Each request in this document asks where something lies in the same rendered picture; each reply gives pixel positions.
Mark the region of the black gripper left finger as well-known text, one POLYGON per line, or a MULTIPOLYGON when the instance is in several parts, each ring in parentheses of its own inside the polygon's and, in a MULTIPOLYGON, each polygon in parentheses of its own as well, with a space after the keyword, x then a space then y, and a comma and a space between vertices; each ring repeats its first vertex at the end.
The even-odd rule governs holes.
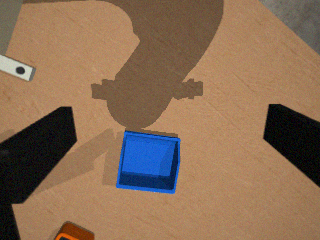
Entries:
POLYGON ((21 240, 12 204, 23 204, 76 142, 72 106, 61 106, 0 143, 0 240, 21 240))

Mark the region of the blue plastic bin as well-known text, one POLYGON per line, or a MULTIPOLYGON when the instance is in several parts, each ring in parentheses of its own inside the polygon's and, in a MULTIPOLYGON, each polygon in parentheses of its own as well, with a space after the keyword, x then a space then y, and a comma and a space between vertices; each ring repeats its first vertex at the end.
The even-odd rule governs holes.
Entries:
POLYGON ((174 194, 180 141, 178 137, 126 130, 116 188, 174 194))

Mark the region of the orange digital multimeter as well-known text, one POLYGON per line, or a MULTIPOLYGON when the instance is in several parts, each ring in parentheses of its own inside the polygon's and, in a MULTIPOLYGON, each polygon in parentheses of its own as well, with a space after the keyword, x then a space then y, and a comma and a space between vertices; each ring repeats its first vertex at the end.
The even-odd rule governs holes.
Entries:
POLYGON ((95 237, 75 225, 66 223, 63 225, 55 240, 94 240, 95 237))

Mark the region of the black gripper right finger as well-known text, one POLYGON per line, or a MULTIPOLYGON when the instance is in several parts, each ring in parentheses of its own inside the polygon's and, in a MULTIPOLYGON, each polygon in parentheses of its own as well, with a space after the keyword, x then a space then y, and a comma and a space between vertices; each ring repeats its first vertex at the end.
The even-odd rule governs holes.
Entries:
POLYGON ((320 188, 320 122, 269 104, 263 139, 320 188))

